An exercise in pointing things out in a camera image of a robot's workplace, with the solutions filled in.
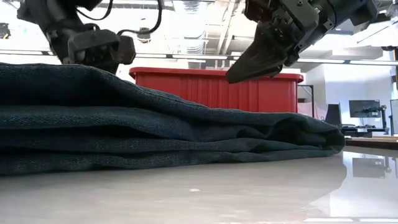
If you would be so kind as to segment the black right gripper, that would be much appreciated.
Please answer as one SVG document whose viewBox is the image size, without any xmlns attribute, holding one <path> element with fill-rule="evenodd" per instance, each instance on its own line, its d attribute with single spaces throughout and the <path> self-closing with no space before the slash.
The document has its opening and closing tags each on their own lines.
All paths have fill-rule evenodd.
<svg viewBox="0 0 398 224">
<path fill-rule="evenodd" d="M 227 71 L 228 83 L 278 75 L 336 26 L 329 0 L 246 0 L 244 15 L 257 23 L 254 41 Z"/>
</svg>

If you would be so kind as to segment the dark blue denim jeans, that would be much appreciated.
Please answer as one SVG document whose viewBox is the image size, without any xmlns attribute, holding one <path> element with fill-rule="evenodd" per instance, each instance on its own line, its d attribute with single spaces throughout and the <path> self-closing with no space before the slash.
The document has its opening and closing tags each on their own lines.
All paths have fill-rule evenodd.
<svg viewBox="0 0 398 224">
<path fill-rule="evenodd" d="M 339 153 L 296 113 L 209 108 L 82 65 L 0 63 L 0 175 L 270 162 Z"/>
</svg>

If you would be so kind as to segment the red plastic bin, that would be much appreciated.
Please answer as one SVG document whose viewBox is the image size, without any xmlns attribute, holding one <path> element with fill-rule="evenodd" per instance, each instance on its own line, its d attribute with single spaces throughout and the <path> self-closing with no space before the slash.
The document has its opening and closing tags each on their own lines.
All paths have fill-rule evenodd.
<svg viewBox="0 0 398 224">
<path fill-rule="evenodd" d="M 297 86 L 303 76 L 281 73 L 229 84 L 222 70 L 135 67 L 129 71 L 137 85 L 193 101 L 210 108 L 251 112 L 296 113 Z"/>
</svg>

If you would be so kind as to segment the round ceiling sensor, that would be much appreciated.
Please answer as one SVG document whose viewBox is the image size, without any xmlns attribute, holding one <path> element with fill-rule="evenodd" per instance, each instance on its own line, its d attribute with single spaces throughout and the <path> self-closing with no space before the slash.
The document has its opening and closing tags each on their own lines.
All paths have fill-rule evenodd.
<svg viewBox="0 0 398 224">
<path fill-rule="evenodd" d="M 149 31 L 148 27 L 141 27 L 139 34 L 137 34 L 137 39 L 143 44 L 148 44 L 151 41 L 150 33 L 147 33 L 147 31 Z"/>
</svg>

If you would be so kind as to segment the thin black metal post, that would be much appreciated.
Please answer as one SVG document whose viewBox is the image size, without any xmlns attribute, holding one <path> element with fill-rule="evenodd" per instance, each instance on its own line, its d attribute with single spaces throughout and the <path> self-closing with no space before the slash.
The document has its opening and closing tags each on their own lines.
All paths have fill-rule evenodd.
<svg viewBox="0 0 398 224">
<path fill-rule="evenodd" d="M 313 85 L 297 85 L 297 111 L 299 114 L 315 117 Z"/>
</svg>

